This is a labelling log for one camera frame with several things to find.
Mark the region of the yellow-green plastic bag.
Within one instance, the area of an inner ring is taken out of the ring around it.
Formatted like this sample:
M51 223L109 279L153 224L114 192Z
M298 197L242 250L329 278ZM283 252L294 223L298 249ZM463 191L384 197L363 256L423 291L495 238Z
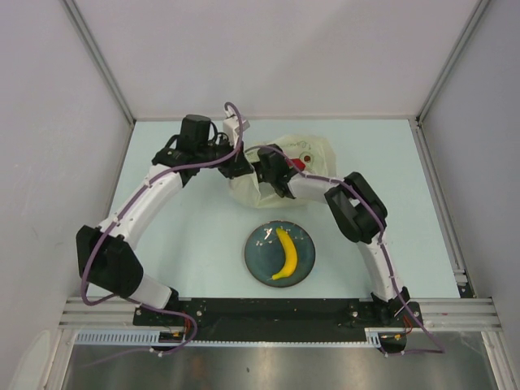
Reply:
M329 141L315 135L286 135L272 142L297 165L301 171L317 176L336 176L336 154ZM275 209L303 206L309 201L280 197L256 173L229 181L231 197L243 206L255 209Z

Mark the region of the yellow fake banana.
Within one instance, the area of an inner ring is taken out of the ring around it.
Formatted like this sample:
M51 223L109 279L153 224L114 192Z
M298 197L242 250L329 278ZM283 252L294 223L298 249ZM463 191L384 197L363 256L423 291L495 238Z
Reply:
M298 255L297 249L291 236L281 227L275 230L282 249L284 251L284 265L271 278L273 280L286 279L294 274L297 269Z

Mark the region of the red fake dragon fruit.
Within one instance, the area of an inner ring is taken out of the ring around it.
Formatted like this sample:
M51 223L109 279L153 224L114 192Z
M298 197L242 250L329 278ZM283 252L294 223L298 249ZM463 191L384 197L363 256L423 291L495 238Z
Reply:
M306 169L306 165L299 158L289 159L288 165L296 171L304 171Z

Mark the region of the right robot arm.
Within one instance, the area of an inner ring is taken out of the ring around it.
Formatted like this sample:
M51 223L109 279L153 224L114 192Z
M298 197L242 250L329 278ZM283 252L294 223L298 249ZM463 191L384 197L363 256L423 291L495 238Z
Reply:
M328 205L344 237L357 245L372 283L375 317L384 326L401 320L410 300L408 289L394 269L386 246L388 211L363 175L343 179L303 171L277 145L255 146L259 161L254 170L282 198Z

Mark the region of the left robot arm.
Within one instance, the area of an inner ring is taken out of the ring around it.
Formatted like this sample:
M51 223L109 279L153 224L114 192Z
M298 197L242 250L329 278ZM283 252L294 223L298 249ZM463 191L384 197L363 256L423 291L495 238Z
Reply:
M84 225L76 234L81 292L90 284L147 306L161 324L180 314L179 293L148 276L135 254L147 227L165 204L202 168L217 168L227 178L249 174L243 155L248 122L228 113L223 128L202 115L183 118L180 133L155 154L152 165L132 196L96 227Z

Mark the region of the blue ceramic plate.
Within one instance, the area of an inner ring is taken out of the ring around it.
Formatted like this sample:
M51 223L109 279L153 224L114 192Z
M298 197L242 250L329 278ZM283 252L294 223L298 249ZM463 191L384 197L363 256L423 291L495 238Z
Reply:
M284 250L284 242L277 234L283 229L296 250L294 272L279 279L272 279L279 274L289 256ZM289 288L302 282L313 270L316 249L309 233L301 226L283 220L274 220L256 227L245 242L244 260L249 273L260 283L273 288Z

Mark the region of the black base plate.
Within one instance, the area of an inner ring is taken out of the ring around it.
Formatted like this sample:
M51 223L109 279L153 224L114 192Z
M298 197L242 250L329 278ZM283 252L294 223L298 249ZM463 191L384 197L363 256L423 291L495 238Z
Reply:
M181 316L138 308L132 323L174 332L195 331L201 342L276 343L312 345L365 341L369 329L378 335L401 333L388 342L404 348L405 333L417 326L422 313L412 301L385 304L370 299L331 298L185 298L178 303ZM189 324L185 315L195 324Z

